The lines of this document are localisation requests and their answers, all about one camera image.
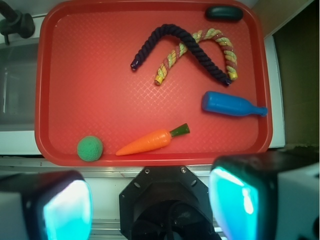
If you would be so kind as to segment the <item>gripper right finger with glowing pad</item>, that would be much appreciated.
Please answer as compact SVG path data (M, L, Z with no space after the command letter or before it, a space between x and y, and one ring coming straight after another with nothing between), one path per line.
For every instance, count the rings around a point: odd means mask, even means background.
M217 158L208 195L229 240L317 240L318 153L264 152Z

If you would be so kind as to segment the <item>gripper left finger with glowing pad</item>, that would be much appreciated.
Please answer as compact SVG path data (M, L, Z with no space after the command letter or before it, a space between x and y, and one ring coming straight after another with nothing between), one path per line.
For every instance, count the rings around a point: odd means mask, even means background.
M75 170L0 177L2 240L87 240L92 220L91 188Z

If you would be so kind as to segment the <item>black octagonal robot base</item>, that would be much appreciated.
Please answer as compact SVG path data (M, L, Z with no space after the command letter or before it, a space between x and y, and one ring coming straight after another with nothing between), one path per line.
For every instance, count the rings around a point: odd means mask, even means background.
M208 187L185 166L147 166L119 194L128 240L219 240Z

